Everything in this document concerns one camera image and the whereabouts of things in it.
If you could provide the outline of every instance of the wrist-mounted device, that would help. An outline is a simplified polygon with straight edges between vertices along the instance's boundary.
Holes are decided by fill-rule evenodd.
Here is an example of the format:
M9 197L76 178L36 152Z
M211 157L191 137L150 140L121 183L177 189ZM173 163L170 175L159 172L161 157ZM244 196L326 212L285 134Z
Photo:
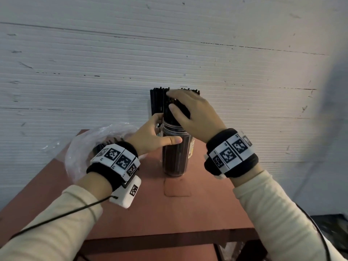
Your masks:
M118 199L110 201L128 208L138 188L141 179L135 175L140 166L135 148L124 141L105 146L92 160L87 173L97 172L106 178L112 187L112 195Z
M240 177L259 162L250 140L233 128L209 140L207 150L204 167L218 179Z

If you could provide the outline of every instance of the left hand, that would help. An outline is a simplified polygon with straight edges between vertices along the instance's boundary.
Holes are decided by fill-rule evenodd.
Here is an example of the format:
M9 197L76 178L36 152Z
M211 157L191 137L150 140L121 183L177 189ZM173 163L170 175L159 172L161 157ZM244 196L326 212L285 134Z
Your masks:
M155 113L138 131L126 139L126 142L133 145L139 156L154 151L165 145L176 145L182 142L180 136L156 136L161 129L155 128L162 123L163 113Z

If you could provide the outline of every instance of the hand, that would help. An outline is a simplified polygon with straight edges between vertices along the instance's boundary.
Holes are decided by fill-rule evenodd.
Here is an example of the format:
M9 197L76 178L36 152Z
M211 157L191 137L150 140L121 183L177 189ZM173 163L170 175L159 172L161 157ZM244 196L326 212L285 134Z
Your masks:
M154 151L165 145L176 145L182 142L180 136L156 136L160 128L155 128L156 124L162 123L163 113L155 113L138 131L126 139L132 144L139 156Z
M190 111L188 119L175 104L170 104L174 118L193 137L207 143L213 136L226 129L214 108L198 94L188 90L170 90L167 95L179 100Z

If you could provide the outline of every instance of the clear plastic bag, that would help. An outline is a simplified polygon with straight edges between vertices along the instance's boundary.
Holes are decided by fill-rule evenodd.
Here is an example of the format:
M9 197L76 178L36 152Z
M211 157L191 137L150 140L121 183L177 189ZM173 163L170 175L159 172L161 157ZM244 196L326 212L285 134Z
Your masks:
M56 159L64 162L67 174L74 183L86 174L90 165L89 161L94 157L93 148L109 141L115 142L128 138L138 130L138 127L130 123L114 123L88 130L75 136L69 146L67 139L57 140L44 147L42 150Z

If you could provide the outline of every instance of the right hand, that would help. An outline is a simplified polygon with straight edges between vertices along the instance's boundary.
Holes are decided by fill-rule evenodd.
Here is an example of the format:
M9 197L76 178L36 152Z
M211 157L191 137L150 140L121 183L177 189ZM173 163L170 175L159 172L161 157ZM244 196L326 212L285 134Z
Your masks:
M227 127L208 101L188 90L169 90L167 95L179 100L190 111L188 119L175 104L170 104L174 118L193 137L207 143Z

